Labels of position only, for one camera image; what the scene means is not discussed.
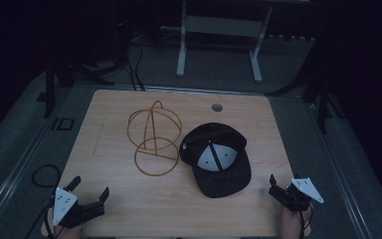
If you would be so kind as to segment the black rectangular floor bracket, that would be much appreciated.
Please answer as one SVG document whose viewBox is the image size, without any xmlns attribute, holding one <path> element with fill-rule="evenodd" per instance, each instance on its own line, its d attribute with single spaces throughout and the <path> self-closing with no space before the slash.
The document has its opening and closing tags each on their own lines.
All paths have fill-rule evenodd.
<svg viewBox="0 0 382 239">
<path fill-rule="evenodd" d="M 75 121 L 67 118 L 56 118 L 52 124 L 51 130 L 71 130 Z"/>
</svg>

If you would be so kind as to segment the white metal desk frame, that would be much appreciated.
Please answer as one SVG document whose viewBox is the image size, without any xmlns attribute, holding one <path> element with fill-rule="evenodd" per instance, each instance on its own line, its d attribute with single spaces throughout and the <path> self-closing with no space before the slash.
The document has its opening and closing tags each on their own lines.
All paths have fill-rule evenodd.
<svg viewBox="0 0 382 239">
<path fill-rule="evenodd" d="M 256 45 L 249 51 L 249 59 L 252 67 L 254 82 L 259 84 L 263 81 L 263 74 L 259 63 L 259 54 L 266 38 L 270 20 L 274 9 L 280 4 L 308 4 L 306 0 L 255 0 L 265 6 L 266 11 L 261 20 L 235 19 L 227 17 L 211 17 L 190 15 L 188 5 L 190 0 L 181 1 L 181 24 L 180 47 L 176 66 L 176 76 L 182 78 L 185 75 L 187 56 L 187 33 L 204 33 L 222 36 L 250 37 L 257 40 Z"/>
</svg>

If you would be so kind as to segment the person's right hand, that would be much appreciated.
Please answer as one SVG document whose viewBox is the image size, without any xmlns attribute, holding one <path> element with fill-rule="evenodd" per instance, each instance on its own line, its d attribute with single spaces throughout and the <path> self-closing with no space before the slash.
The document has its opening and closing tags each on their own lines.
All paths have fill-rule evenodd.
<svg viewBox="0 0 382 239">
<path fill-rule="evenodd" d="M 305 211 L 291 212 L 288 208 L 282 207 L 280 235 L 282 239 L 300 239 L 303 229 L 310 223 L 312 217 L 312 207 Z"/>
</svg>

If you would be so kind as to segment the person's left hand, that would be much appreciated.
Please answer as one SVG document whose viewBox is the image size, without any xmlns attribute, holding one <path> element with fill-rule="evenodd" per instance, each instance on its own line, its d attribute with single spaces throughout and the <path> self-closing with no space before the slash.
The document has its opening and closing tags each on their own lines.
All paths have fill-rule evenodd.
<svg viewBox="0 0 382 239">
<path fill-rule="evenodd" d="M 58 225 L 54 227 L 54 236 L 55 239 L 81 239 L 83 228 L 83 225 L 74 228 L 66 228 Z"/>
</svg>

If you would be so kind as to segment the black baseball cap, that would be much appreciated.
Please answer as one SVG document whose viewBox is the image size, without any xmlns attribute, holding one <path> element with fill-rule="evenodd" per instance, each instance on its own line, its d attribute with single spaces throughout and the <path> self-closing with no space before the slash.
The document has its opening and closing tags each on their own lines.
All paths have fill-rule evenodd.
<svg viewBox="0 0 382 239">
<path fill-rule="evenodd" d="M 209 198 L 221 198 L 243 190 L 251 181 L 246 146 L 246 138 L 234 128 L 208 122 L 183 138 L 179 153 L 191 166 L 200 191 Z"/>
</svg>

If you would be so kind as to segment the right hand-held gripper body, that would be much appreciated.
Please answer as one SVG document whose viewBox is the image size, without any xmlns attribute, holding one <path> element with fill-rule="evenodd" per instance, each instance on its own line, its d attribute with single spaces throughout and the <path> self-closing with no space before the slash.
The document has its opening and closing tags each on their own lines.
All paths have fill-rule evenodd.
<svg viewBox="0 0 382 239">
<path fill-rule="evenodd" d="M 277 192 L 269 190 L 269 194 L 291 212 L 305 211 L 310 206 L 311 200 L 324 202 L 323 197 L 309 178 L 292 179 L 286 189 L 279 186 Z"/>
</svg>

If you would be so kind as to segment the black metal stand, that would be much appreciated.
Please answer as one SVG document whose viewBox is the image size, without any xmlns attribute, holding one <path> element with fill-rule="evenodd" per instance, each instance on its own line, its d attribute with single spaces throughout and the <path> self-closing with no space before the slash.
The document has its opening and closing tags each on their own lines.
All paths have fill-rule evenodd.
<svg viewBox="0 0 382 239">
<path fill-rule="evenodd" d="M 306 104 L 313 104 L 315 100 L 318 100 L 316 124 L 319 130 L 323 134 L 326 134 L 325 123 L 326 119 L 330 118 L 328 105 L 331 105 L 336 110 L 337 114 L 343 117 L 343 114 L 332 103 L 329 96 L 330 80 L 331 76 L 329 75 L 307 74 L 304 76 L 303 74 L 298 74 L 293 82 L 278 90 L 267 92 L 266 96 L 279 97 L 298 87 L 301 87 L 302 85 L 306 85 L 306 88 L 301 95 L 301 99 Z"/>
<path fill-rule="evenodd" d="M 46 104 L 46 110 L 44 114 L 44 118 L 47 119 L 53 112 L 55 107 L 55 76 L 57 73 L 60 75 L 68 76 L 70 71 L 79 72 L 85 75 L 87 78 L 92 81 L 100 84 L 100 85 L 108 85 L 111 86 L 112 82 L 104 80 L 101 75 L 108 74 L 110 72 L 114 72 L 118 68 L 118 65 L 113 65 L 104 69 L 100 69 L 97 71 L 92 71 L 87 67 L 75 63 L 70 59 L 50 59 L 46 65 L 46 80 L 45 80 L 45 91 L 39 93 L 37 97 L 38 102 L 43 102 Z"/>
</svg>

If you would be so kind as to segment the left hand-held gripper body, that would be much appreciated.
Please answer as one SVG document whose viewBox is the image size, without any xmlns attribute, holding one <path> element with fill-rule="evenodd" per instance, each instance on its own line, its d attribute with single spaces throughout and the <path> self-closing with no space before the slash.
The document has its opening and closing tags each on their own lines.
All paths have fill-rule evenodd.
<svg viewBox="0 0 382 239">
<path fill-rule="evenodd" d="M 74 228 L 94 218 L 104 215 L 103 207 L 96 207 L 96 202 L 80 205 L 72 191 L 58 187 L 55 195 L 53 225 Z"/>
</svg>

